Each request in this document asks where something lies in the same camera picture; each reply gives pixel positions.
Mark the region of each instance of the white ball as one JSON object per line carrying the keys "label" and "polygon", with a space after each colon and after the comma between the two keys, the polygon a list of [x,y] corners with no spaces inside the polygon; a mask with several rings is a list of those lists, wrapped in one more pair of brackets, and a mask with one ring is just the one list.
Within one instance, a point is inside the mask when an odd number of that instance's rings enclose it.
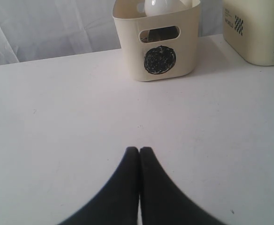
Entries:
{"label": "white ball", "polygon": [[180,0],[145,0],[146,16],[174,13],[187,9]]}

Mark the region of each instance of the black scribbled circle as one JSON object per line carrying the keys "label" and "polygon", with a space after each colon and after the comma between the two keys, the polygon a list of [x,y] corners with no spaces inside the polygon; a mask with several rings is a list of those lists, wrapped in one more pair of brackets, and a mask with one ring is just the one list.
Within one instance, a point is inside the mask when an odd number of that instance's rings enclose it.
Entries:
{"label": "black scribbled circle", "polygon": [[172,48],[160,46],[150,49],[144,59],[144,67],[150,74],[164,74],[176,63],[176,55]]}

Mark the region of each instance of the checkered pattern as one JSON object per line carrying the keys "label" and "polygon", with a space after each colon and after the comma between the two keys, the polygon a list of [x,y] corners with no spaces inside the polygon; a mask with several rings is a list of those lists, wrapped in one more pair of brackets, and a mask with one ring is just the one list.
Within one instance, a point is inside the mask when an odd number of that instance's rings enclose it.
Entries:
{"label": "checkered pattern", "polygon": [[238,32],[241,36],[243,36],[243,23],[244,21],[241,20],[238,16],[235,16],[235,31]]}

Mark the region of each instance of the white table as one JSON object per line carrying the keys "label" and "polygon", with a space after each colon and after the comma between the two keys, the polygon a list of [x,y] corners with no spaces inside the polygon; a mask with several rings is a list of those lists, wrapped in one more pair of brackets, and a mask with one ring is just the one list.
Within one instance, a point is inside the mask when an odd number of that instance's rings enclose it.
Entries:
{"label": "white table", "polygon": [[114,50],[0,66],[0,225],[67,218],[131,145],[222,221],[274,225],[274,67],[221,35],[182,78],[137,82],[123,65]]}

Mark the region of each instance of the white curtain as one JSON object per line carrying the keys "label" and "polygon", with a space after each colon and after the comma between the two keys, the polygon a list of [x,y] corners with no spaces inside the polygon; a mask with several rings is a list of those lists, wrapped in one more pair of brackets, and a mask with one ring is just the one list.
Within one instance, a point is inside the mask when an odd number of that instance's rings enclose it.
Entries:
{"label": "white curtain", "polygon": [[[222,0],[201,0],[200,35],[222,32]],[[0,65],[120,48],[114,0],[0,0]]]}

